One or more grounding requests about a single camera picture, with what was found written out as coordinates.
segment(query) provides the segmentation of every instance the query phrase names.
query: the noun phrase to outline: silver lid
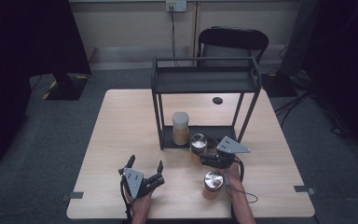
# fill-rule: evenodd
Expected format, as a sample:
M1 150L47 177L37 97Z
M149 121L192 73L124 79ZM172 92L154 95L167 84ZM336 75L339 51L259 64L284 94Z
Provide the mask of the silver lid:
M204 178L204 186L209 191L218 191L223 185L223 177L217 171L211 171Z
M186 112L175 112L172 115L173 127L178 129L184 129L188 126L188 114Z

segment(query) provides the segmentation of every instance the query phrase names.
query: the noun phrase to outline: electrical outlet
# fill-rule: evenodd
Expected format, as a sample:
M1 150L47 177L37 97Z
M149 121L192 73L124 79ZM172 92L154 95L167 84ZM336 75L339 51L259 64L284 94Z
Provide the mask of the electrical outlet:
M185 12L187 10L187 2L182 0L165 1L165 10L175 12Z

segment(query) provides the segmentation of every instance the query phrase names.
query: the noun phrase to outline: wooden table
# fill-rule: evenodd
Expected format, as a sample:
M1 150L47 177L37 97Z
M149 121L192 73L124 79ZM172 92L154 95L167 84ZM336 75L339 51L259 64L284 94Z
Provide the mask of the wooden table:
M215 96L224 102L215 105ZM228 125L239 95L163 97L167 124L172 122L175 111L185 111L190 117L189 125ZM241 108L248 108L251 98L252 94L245 94ZM251 203L255 217L312 217L314 208L308 193L295 191L294 186L304 183L263 90L241 143L251 149L238 156L245 168L243 185L258 197L258 202ZM224 189L214 200L202 197L203 177L213 168L193 162L186 148L159 149L151 90L106 93L74 189L84 194L81 199L71 199L67 216L125 219L117 170L127 164L131 155L136 157L132 169L143 172L145 177L157 172L160 160L164 165L165 184L153 193L149 218L231 217L230 198Z

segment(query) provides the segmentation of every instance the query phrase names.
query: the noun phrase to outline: black chair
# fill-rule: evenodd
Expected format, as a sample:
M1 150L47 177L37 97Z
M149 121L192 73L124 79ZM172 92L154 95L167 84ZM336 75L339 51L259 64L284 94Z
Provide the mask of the black chair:
M257 63L269 45L269 38L260 31L238 27L214 26L199 35L197 57L250 57ZM246 66L241 61L198 62L198 66Z

